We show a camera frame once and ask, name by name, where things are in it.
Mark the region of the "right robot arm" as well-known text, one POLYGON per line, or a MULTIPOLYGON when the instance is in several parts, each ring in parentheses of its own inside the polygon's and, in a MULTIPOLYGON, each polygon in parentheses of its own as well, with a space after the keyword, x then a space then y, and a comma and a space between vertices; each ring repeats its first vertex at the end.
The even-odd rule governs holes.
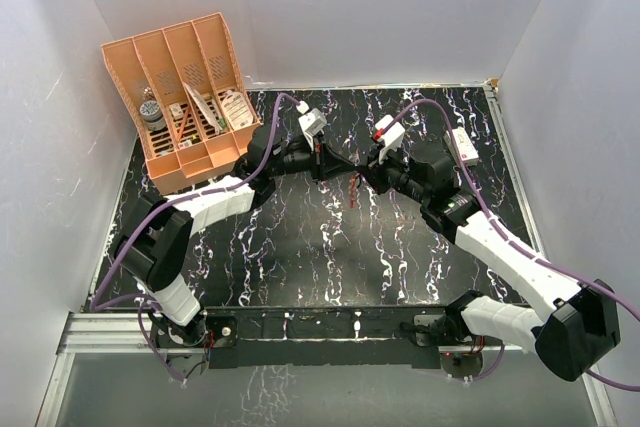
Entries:
POLYGON ((414 200, 427 226, 496 272, 525 300, 501 303, 470 290, 443 316, 416 332, 432 343, 466 344, 491 337, 534 351, 557 377, 574 381, 620 342, 609 286, 577 281, 542 266, 538 252, 513 235, 460 186, 451 156, 437 152, 405 161, 399 150, 374 147, 360 173, 376 193, 414 200))

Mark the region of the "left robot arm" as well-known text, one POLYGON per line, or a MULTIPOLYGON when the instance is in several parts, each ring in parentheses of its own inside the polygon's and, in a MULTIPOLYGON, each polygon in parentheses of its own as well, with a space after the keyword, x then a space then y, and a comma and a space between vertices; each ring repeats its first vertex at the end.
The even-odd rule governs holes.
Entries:
POLYGON ((269 139, 267 126, 257 128, 247 152, 231 172, 207 188, 152 201, 139 200, 118 238, 114 256, 123 254, 121 266, 140 282, 158 306, 153 318, 158 330, 184 346, 200 344, 206 334, 203 307, 182 275, 192 236, 222 220, 260 208, 275 191, 275 179, 308 172, 316 181, 357 171, 323 139, 300 135, 286 142, 269 139))

